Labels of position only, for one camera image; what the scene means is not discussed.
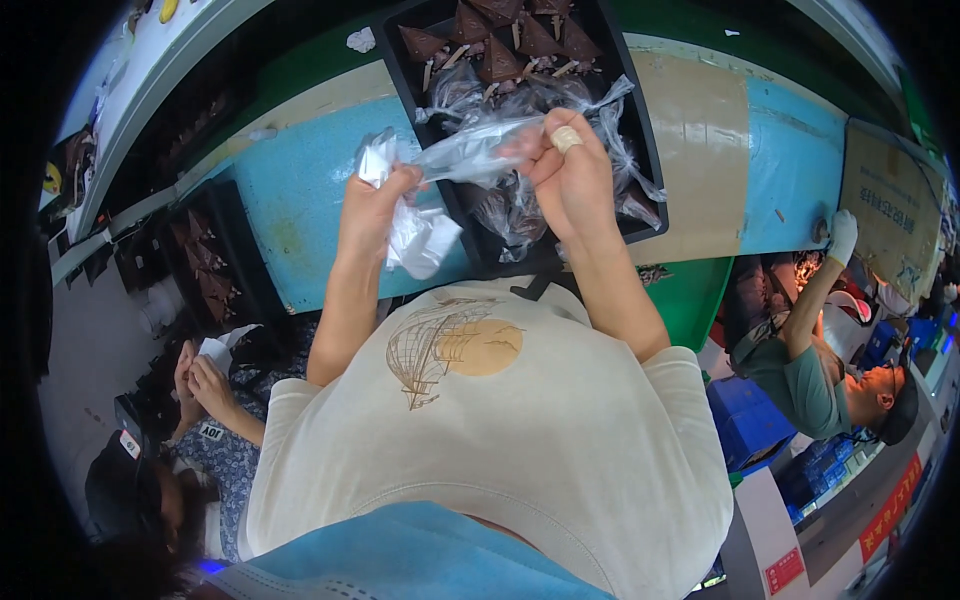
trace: blue face mask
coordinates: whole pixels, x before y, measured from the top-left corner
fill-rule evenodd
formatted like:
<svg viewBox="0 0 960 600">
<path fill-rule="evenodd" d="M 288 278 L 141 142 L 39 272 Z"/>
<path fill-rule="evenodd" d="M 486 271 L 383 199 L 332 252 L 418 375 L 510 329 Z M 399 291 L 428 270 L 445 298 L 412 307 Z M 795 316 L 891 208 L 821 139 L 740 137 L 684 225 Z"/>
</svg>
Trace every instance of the blue face mask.
<svg viewBox="0 0 960 600">
<path fill-rule="evenodd" d="M 522 541 L 432 502 L 329 525 L 206 580 L 245 600 L 613 599 Z"/>
</svg>

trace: white glove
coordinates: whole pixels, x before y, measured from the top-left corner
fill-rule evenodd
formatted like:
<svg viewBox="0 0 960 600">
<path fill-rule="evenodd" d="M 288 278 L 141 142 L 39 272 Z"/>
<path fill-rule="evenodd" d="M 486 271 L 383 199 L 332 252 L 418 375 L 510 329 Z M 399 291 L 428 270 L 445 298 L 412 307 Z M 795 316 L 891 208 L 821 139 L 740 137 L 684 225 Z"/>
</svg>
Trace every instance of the white glove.
<svg viewBox="0 0 960 600">
<path fill-rule="evenodd" d="M 830 224 L 830 248 L 827 256 L 846 267 L 853 256 L 856 234 L 856 217 L 846 208 L 838 211 L 833 215 L 833 222 Z"/>
</svg>

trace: white t-shirt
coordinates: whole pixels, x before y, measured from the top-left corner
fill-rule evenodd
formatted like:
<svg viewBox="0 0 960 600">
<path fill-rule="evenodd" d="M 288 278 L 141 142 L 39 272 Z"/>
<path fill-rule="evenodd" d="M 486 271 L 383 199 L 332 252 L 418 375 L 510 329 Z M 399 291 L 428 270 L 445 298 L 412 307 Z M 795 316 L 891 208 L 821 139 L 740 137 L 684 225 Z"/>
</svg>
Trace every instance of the white t-shirt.
<svg viewBox="0 0 960 600">
<path fill-rule="evenodd" d="M 696 357 L 642 366 L 551 284 L 467 282 L 399 308 L 325 388 L 272 392 L 247 534 L 255 555 L 395 502 L 516 532 L 621 598 L 681 598 L 733 498 Z"/>
</svg>

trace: sign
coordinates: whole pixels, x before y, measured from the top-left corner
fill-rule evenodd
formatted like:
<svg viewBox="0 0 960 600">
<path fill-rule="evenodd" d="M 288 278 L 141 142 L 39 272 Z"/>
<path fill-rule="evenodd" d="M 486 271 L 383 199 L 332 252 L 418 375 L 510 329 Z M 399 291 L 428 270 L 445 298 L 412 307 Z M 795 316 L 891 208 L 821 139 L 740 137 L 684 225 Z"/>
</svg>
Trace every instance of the sign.
<svg viewBox="0 0 960 600">
<path fill-rule="evenodd" d="M 903 511 L 906 510 L 910 502 L 910 495 L 917 489 L 920 483 L 920 476 L 924 472 L 924 467 L 920 464 L 920 456 L 916 452 L 907 465 L 906 472 L 897 482 L 897 486 L 890 493 L 890 497 L 883 503 L 880 510 L 870 521 L 870 524 L 863 533 L 860 534 L 860 553 L 863 555 L 863 563 L 866 564 L 870 557 L 874 556 L 880 543 L 890 535 Z"/>
<path fill-rule="evenodd" d="M 134 460 L 140 456 L 140 444 L 136 442 L 126 429 L 120 434 L 120 445 L 123 446 L 123 449 L 127 450 L 127 454 L 130 454 Z"/>
<path fill-rule="evenodd" d="M 224 437 L 224 430 L 220 427 L 214 427 L 209 423 L 205 423 L 204 426 L 200 428 L 200 435 L 216 442 L 220 438 Z"/>
<path fill-rule="evenodd" d="M 940 243 L 945 169 L 890 132 L 851 120 L 847 126 L 840 208 L 856 217 L 856 253 L 911 304 L 929 293 Z"/>
<path fill-rule="evenodd" d="M 804 572 L 804 559 L 800 557 L 800 548 L 793 547 L 783 558 L 767 567 L 764 573 L 767 576 L 767 589 L 774 595 L 786 588 L 790 582 L 797 579 Z"/>
</svg>

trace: finger bandage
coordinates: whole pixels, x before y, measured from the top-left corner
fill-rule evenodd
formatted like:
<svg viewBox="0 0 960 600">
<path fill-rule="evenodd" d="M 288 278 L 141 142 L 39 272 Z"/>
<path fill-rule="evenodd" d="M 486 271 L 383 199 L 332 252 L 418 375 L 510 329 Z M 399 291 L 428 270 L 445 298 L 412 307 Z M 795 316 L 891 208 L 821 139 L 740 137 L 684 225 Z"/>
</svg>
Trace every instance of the finger bandage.
<svg viewBox="0 0 960 600">
<path fill-rule="evenodd" d="M 583 145 L 584 143 L 584 140 L 581 139 L 580 134 L 578 134 L 577 131 L 569 125 L 564 125 L 553 132 L 553 134 L 550 135 L 550 141 L 562 155 L 566 155 L 566 151 L 571 147 L 576 146 L 577 144 Z"/>
</svg>

